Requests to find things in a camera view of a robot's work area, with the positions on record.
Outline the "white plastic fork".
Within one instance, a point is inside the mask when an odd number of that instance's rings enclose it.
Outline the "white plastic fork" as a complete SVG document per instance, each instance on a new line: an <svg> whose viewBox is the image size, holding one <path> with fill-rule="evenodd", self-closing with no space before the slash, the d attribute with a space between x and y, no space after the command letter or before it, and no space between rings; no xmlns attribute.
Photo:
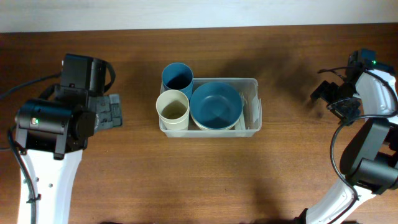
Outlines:
<svg viewBox="0 0 398 224"><path fill-rule="evenodd" d="M241 101L242 101L242 107L243 107L242 113L244 113L244 106L246 104L246 100L244 98L243 92L240 92L239 95L240 95Z"/></svg>

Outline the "blue cup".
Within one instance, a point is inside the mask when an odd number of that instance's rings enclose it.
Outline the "blue cup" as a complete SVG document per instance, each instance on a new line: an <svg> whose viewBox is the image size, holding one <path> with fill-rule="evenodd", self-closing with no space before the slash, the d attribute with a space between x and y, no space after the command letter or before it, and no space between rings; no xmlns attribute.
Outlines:
<svg viewBox="0 0 398 224"><path fill-rule="evenodd" d="M162 71L162 85L165 90L181 91L190 100L193 93L193 71L184 63L171 63Z"/></svg>

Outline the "white plastic spoon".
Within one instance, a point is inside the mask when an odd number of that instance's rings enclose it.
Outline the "white plastic spoon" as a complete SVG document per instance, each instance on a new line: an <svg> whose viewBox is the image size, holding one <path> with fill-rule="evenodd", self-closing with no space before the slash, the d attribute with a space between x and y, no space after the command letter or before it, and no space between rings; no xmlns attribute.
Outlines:
<svg viewBox="0 0 398 224"><path fill-rule="evenodd" d="M244 119L244 113L241 113L238 122L234 126L235 130L245 130L246 129L246 123Z"/></svg>

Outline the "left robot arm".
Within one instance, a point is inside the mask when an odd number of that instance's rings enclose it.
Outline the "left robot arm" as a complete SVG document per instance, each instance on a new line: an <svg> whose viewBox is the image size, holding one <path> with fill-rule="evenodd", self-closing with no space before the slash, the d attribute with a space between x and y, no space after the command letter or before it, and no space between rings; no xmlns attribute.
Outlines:
<svg viewBox="0 0 398 224"><path fill-rule="evenodd" d="M68 223L73 182L88 139L123 124L116 78L104 60L67 54L60 82L18 110L7 134L21 169L18 223Z"/></svg>

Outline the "blue bowl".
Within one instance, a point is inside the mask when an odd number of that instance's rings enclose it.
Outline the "blue bowl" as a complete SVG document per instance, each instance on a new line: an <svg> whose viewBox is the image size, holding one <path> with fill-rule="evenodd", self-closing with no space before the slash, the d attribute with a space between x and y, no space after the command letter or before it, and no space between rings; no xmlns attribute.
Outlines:
<svg viewBox="0 0 398 224"><path fill-rule="evenodd" d="M207 128L226 128L239 119L242 101L238 91L223 82L199 86L190 98L190 113Z"/></svg>

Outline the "cream cup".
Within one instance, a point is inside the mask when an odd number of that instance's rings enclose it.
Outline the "cream cup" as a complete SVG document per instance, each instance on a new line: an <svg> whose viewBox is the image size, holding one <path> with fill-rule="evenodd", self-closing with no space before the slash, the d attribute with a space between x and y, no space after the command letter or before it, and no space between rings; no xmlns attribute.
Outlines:
<svg viewBox="0 0 398 224"><path fill-rule="evenodd" d="M159 118L166 123L179 123L190 111L187 96L178 90L167 90L161 93L155 104Z"/></svg>
<svg viewBox="0 0 398 224"><path fill-rule="evenodd" d="M187 130L189 117L181 117L179 119L160 119L167 130L180 131Z"/></svg>

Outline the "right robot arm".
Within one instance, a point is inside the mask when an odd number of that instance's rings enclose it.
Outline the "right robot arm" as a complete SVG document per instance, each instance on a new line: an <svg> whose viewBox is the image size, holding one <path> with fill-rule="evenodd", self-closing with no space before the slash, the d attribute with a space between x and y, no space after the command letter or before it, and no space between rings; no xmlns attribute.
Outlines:
<svg viewBox="0 0 398 224"><path fill-rule="evenodd" d="M310 99L322 99L339 118L330 144L330 161L338 180L294 223L346 223L364 202L397 189L397 92L394 67L378 62L373 50L353 52L341 76L343 83L322 82ZM341 130L365 122L335 161L335 142Z"/></svg>

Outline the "cream bowl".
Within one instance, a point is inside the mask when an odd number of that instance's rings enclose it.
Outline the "cream bowl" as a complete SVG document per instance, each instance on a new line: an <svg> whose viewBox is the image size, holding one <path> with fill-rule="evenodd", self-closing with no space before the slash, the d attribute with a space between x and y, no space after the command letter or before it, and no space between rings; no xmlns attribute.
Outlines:
<svg viewBox="0 0 398 224"><path fill-rule="evenodd" d="M235 126L235 124L238 122L238 120L237 120L237 122L235 122L234 124L232 124L232 125L230 125L230 126L228 126L228 127L226 127L226 128L221 128L221 129L212 129L212 128L207 128L207 127L205 127L204 125L202 125L202 124L200 124L194 117L193 117L193 115L190 113L190 117L191 117L191 119L193 120L193 122L201 129L201 130L204 130L204 131L222 131L222 130L230 130L230 129L234 129L234 126Z"/></svg>

